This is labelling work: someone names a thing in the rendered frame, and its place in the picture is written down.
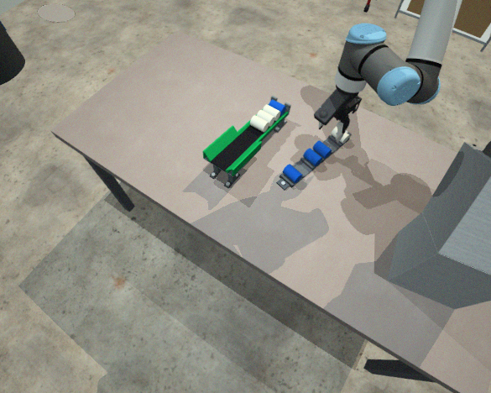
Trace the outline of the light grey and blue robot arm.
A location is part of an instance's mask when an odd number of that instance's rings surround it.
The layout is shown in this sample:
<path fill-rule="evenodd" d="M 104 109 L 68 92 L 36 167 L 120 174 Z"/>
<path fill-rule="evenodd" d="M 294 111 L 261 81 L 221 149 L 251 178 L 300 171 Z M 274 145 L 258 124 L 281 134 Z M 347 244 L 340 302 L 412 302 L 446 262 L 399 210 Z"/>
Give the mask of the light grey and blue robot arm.
<path fill-rule="evenodd" d="M 432 101 L 441 88 L 439 73 L 461 4 L 462 0 L 424 1 L 406 61 L 384 43 L 386 32 L 378 25 L 352 26 L 335 84 L 345 92 L 356 93 L 368 83 L 390 106 Z M 327 125 L 350 97 L 336 89 L 314 118 Z"/>

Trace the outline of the blue plastic bar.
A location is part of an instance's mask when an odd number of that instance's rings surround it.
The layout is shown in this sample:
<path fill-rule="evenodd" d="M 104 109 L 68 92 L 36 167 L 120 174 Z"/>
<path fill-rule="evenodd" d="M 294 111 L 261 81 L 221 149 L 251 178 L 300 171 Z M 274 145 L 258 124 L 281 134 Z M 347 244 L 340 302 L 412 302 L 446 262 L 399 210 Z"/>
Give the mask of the blue plastic bar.
<path fill-rule="evenodd" d="M 271 107 L 274 107 L 277 110 L 279 110 L 280 111 L 280 116 L 282 116 L 284 114 L 285 109 L 286 109 L 286 106 L 285 105 L 283 105 L 283 104 L 281 104 L 279 102 L 276 102 L 275 100 L 271 100 L 270 103 L 269 103 L 269 105 Z"/>
<path fill-rule="evenodd" d="M 294 168 L 291 164 L 287 165 L 283 169 L 283 173 L 290 178 L 294 183 L 298 182 L 300 178 L 302 177 L 302 174 Z"/>
<path fill-rule="evenodd" d="M 315 143 L 313 149 L 324 159 L 327 158 L 329 154 L 332 152 L 332 150 L 328 148 L 326 145 L 324 145 L 320 140 Z"/>
<path fill-rule="evenodd" d="M 321 161 L 322 161 L 322 157 L 320 157 L 320 155 L 318 155 L 311 148 L 309 148 L 303 154 L 303 157 L 306 158 L 309 162 L 311 162 L 314 166 L 318 166 L 321 163 Z"/>

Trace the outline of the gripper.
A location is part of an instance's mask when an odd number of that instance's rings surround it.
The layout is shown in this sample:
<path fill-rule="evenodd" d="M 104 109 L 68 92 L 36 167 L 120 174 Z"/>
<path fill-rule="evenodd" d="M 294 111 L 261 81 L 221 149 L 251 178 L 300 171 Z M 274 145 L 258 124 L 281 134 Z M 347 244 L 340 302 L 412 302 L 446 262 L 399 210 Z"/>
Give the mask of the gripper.
<path fill-rule="evenodd" d="M 345 92 L 341 90 L 337 85 L 336 88 L 340 93 L 351 96 L 351 98 L 346 102 L 346 104 L 334 116 L 336 120 L 341 120 L 337 123 L 337 133 L 336 133 L 337 137 L 335 138 L 336 142 L 338 143 L 341 140 L 342 136 L 345 134 L 347 127 L 349 127 L 348 125 L 350 124 L 350 119 L 348 114 L 351 111 L 353 111 L 352 113 L 355 113 L 358 110 L 358 106 L 362 98 L 358 96 L 358 93 Z"/>

